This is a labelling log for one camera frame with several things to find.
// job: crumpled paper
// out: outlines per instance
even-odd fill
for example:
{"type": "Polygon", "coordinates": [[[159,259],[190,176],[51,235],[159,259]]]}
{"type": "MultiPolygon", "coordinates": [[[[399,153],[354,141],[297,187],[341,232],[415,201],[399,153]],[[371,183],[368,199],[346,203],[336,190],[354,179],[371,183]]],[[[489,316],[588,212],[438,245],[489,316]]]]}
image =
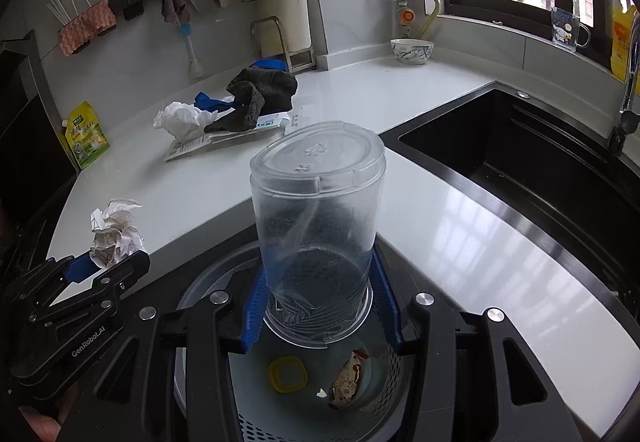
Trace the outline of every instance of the crumpled paper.
{"type": "Polygon", "coordinates": [[[110,269],[136,251],[144,251],[145,244],[136,226],[132,209],[142,207],[135,200],[115,198],[107,209],[91,213],[91,231],[95,233],[89,256],[95,265],[110,269]]]}
{"type": "Polygon", "coordinates": [[[204,127],[216,120],[218,112],[200,110],[187,103],[173,102],[158,112],[154,128],[163,128],[182,143],[204,135],[204,127]]]}

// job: plastic container lid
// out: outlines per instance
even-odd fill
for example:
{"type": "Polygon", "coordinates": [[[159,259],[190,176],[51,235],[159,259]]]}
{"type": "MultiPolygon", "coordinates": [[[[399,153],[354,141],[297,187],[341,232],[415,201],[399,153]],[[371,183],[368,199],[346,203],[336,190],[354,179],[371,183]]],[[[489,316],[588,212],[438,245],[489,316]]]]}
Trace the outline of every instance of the plastic container lid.
{"type": "Polygon", "coordinates": [[[357,191],[385,172],[385,145],[375,133],[341,121],[305,127],[251,160],[251,182],[287,196],[357,191]]]}

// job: yellow bottle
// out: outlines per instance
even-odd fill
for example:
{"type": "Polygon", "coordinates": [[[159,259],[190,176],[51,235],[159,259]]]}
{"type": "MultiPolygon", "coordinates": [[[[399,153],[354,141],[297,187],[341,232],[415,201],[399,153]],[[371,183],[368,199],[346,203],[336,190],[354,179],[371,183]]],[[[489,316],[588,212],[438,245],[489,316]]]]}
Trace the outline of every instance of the yellow bottle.
{"type": "Polygon", "coordinates": [[[109,142],[102,132],[95,111],[86,101],[69,114],[65,137],[81,169],[109,149],[109,142]]]}
{"type": "Polygon", "coordinates": [[[626,60],[629,56],[629,38],[631,36],[631,26],[633,24],[635,14],[635,6],[630,6],[628,11],[625,13],[622,10],[620,0],[613,0],[611,71],[613,75],[622,82],[625,82],[626,60]]]}

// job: clear plastic container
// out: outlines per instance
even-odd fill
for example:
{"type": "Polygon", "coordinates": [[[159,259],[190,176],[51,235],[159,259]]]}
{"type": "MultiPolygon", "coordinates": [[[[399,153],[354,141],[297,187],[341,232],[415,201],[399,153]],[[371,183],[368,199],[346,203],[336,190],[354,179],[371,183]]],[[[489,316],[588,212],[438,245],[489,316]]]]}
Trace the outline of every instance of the clear plastic container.
{"type": "Polygon", "coordinates": [[[340,121],[292,133],[252,159],[271,291],[265,323],[281,338],[324,348],[366,319],[385,167],[382,140],[340,121]]]}

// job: sink rim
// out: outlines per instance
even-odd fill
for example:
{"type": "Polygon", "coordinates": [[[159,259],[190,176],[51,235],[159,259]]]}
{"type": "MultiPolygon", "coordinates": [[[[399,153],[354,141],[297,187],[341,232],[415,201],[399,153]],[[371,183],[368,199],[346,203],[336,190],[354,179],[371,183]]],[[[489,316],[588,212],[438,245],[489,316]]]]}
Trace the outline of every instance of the sink rim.
{"type": "MultiPolygon", "coordinates": [[[[417,129],[441,115],[444,115],[447,112],[472,101],[473,99],[485,95],[492,90],[500,90],[520,101],[523,101],[523,98],[518,95],[518,92],[522,92],[521,90],[508,86],[504,83],[494,81],[386,130],[385,132],[380,133],[380,138],[386,148],[393,150],[405,159],[412,161],[414,164],[419,165],[433,175],[436,175],[438,178],[441,178],[444,182],[453,186],[468,196],[471,200],[474,200],[476,203],[501,218],[504,222],[508,223],[511,227],[516,229],[516,231],[525,236],[548,256],[559,263],[559,265],[567,270],[569,274],[574,276],[575,279],[577,279],[600,303],[602,303],[607,311],[609,311],[609,313],[612,314],[618,323],[620,323],[620,325],[626,330],[634,343],[640,348],[640,325],[636,323],[622,303],[611,294],[606,285],[594,273],[592,273],[587,266],[576,259],[568,250],[562,247],[559,242],[553,239],[543,229],[511,206],[504,203],[497,196],[485,190],[472,180],[459,174],[449,166],[436,161],[432,157],[429,157],[412,146],[404,144],[400,140],[400,137],[406,133],[417,129]]],[[[554,117],[561,119],[565,123],[577,129],[578,132],[581,132],[588,138],[592,139],[595,143],[603,146],[603,148],[605,147],[604,137],[598,135],[596,132],[570,115],[567,115],[536,98],[534,95],[528,95],[530,98],[526,99],[526,104],[534,105],[554,117]]],[[[638,178],[640,178],[640,168],[638,168],[626,155],[620,155],[619,159],[626,167],[634,172],[638,178]]]]}

